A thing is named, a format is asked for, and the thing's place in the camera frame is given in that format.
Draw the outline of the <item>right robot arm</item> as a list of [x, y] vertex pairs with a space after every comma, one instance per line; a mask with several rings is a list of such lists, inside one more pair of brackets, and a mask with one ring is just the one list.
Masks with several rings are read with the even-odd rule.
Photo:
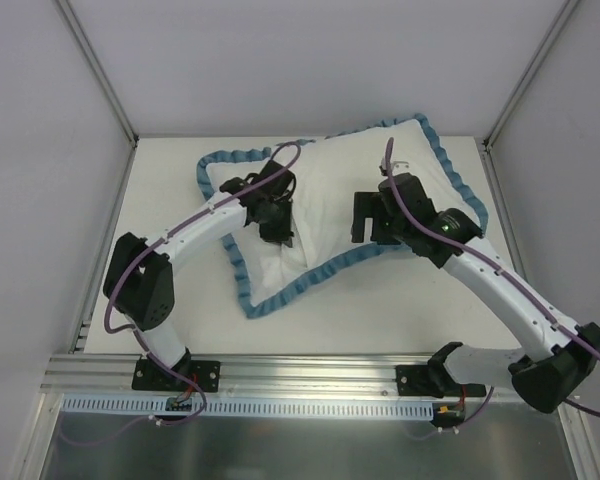
[[422, 395], [442, 398], [462, 385], [508, 388], [532, 408], [552, 413], [600, 359], [600, 327], [562, 314], [499, 259], [481, 228], [463, 211], [436, 210], [420, 180], [409, 173], [353, 197], [353, 242], [365, 222], [383, 246], [406, 245], [475, 294], [517, 339], [513, 350], [450, 342], [410, 379]]

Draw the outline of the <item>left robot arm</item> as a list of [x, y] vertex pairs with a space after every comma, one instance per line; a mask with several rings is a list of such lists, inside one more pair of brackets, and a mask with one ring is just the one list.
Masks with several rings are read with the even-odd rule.
[[175, 277], [202, 248], [252, 223], [269, 243], [291, 242], [293, 172], [274, 160], [257, 174], [225, 181], [189, 219], [153, 237], [131, 232], [115, 243], [103, 284], [106, 317], [123, 314], [154, 356], [154, 378], [168, 390], [188, 381], [190, 353], [169, 320]]

